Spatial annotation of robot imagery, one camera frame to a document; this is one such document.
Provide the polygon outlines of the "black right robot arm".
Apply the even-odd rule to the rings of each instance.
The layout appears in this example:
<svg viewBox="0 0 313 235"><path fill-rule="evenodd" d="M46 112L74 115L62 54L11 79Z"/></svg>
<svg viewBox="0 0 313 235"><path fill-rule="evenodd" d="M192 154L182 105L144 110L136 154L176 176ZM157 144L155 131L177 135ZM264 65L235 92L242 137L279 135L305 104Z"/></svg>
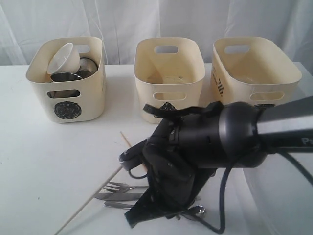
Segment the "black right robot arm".
<svg viewBox="0 0 313 235"><path fill-rule="evenodd" d="M166 102L143 111L161 122L119 161L127 171L144 164L149 196L169 207L190 204L218 168L257 167L275 148L313 149L312 97L277 106L215 101L180 110Z"/></svg>

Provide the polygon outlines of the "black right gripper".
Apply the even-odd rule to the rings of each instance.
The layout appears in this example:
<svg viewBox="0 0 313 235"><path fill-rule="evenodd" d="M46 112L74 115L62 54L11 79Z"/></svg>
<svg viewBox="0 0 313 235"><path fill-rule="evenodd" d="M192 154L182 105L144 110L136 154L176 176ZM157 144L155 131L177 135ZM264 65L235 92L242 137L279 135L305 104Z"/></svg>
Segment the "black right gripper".
<svg viewBox="0 0 313 235"><path fill-rule="evenodd" d="M190 202L194 169L179 154L171 132L174 125L163 119L146 143L138 143L119 156L119 162L126 170L142 165L145 171L149 165L151 187L162 195L171 206L185 206Z"/></svg>

